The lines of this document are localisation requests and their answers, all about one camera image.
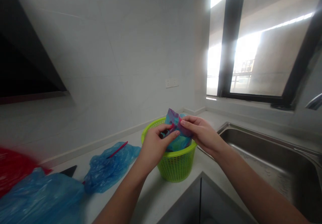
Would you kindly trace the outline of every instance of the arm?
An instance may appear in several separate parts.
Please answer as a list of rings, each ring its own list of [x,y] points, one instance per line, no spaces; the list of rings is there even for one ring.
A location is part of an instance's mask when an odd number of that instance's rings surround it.
[[[170,127],[163,124],[148,130],[137,160],[93,224],[130,222],[145,179],[160,162],[167,146],[180,134],[175,131],[160,139],[160,133]]]
[[[224,171],[236,192],[261,224],[309,223],[285,197],[266,183],[202,118],[186,116],[181,124]]]

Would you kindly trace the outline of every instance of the plastic bag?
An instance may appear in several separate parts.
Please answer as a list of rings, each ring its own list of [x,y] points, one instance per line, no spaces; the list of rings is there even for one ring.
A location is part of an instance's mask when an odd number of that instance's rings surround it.
[[[0,223],[82,223],[83,195],[84,186],[77,180],[59,173],[45,176],[36,168],[0,199]]]
[[[91,169],[85,176],[85,192],[104,193],[115,185],[127,172],[129,166],[138,157],[141,148],[125,145],[113,157],[109,158],[124,142],[118,142],[106,149],[101,155],[93,156],[90,161]]]
[[[34,168],[39,167],[28,157],[0,148],[0,197],[4,196],[11,188],[26,176],[30,175]],[[45,174],[52,170],[43,169]]]
[[[169,130],[169,132],[165,135],[169,135],[170,133],[179,130],[180,135],[173,140],[167,147],[166,152],[175,152],[180,151],[191,144],[191,138],[192,138],[192,132],[188,129],[185,129],[183,126],[181,126],[181,117],[185,116],[185,114],[179,115],[174,110],[170,109],[168,110],[168,114],[165,119],[165,124],[172,124],[172,128]]]

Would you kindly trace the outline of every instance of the hand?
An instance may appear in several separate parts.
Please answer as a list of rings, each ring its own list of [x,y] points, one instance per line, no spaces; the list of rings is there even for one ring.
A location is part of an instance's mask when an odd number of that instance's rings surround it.
[[[218,135],[210,124],[199,117],[185,116],[180,123],[193,132],[193,140],[215,160],[229,145]]]
[[[150,128],[144,138],[144,142],[137,159],[144,174],[148,175],[160,162],[167,146],[180,135],[179,131],[174,131],[164,139],[159,137],[160,133],[169,130],[171,125],[162,124],[155,128]]]

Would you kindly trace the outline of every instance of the backsplash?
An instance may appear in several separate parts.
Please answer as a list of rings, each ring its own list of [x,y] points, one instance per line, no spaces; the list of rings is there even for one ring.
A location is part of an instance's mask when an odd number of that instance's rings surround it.
[[[193,0],[20,2],[70,96],[1,105],[2,146],[43,161],[185,106]]]

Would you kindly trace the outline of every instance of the cabinet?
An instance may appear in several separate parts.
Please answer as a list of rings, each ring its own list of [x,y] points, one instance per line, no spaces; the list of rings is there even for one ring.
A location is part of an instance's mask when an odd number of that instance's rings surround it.
[[[158,224],[256,223],[213,181],[202,174]]]

